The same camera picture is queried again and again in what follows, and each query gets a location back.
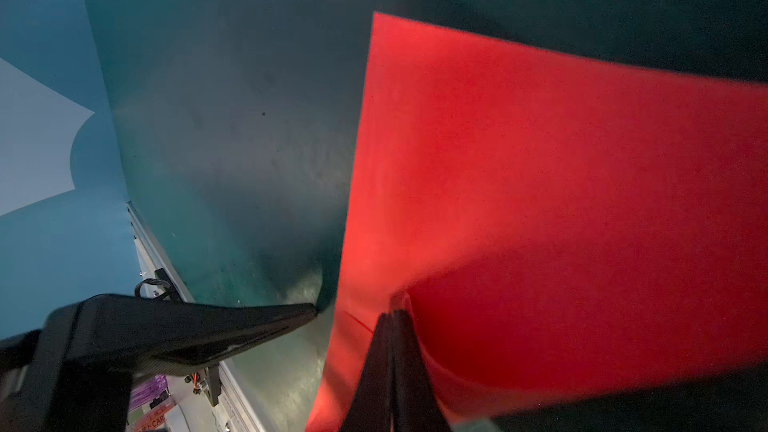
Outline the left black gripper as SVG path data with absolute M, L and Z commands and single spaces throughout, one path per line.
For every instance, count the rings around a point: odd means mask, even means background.
M 311 303 L 232 308 L 115 294 L 59 308 L 43 328 L 1 340 L 1 429 L 123 431 L 128 374 L 189 375 L 316 316 Z

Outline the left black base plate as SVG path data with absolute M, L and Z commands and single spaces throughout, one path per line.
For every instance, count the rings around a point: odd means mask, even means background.
M 219 366 L 206 367 L 185 378 L 193 387 L 195 395 L 204 395 L 212 407 L 219 404 L 221 395 L 221 380 Z

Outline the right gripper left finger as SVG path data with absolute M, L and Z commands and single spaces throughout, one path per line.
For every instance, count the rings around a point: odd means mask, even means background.
M 363 369 L 341 432 L 392 430 L 393 362 L 392 318 L 382 314 L 376 323 Z

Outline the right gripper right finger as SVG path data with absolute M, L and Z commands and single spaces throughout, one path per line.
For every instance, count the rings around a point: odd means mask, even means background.
M 411 316 L 396 310 L 393 321 L 394 430 L 450 432 L 435 398 Z

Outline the red square paper sheet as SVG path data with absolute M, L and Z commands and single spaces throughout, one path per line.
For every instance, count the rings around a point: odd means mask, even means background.
M 764 361 L 766 86 L 375 14 L 309 430 L 396 308 L 456 421 Z

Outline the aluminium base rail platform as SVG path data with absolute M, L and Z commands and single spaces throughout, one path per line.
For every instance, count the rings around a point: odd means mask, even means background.
M 178 351 L 167 360 L 175 361 L 167 376 L 168 393 L 174 406 L 165 413 L 168 431 L 272 431 L 272 420 L 257 401 L 246 392 L 244 380 L 236 372 L 234 359 L 226 358 L 222 350 L 214 349 L 212 306 L 196 304 L 188 287 L 180 278 L 168 255 L 150 227 L 129 202 L 127 213 L 141 265 L 141 278 L 155 279 L 158 284 L 141 285 L 142 294 L 157 299 L 163 292 L 170 295 L 159 302 L 161 330 L 172 340 Z M 212 407 L 204 395 L 195 395 L 185 378 L 201 369 L 219 366 L 221 395 Z

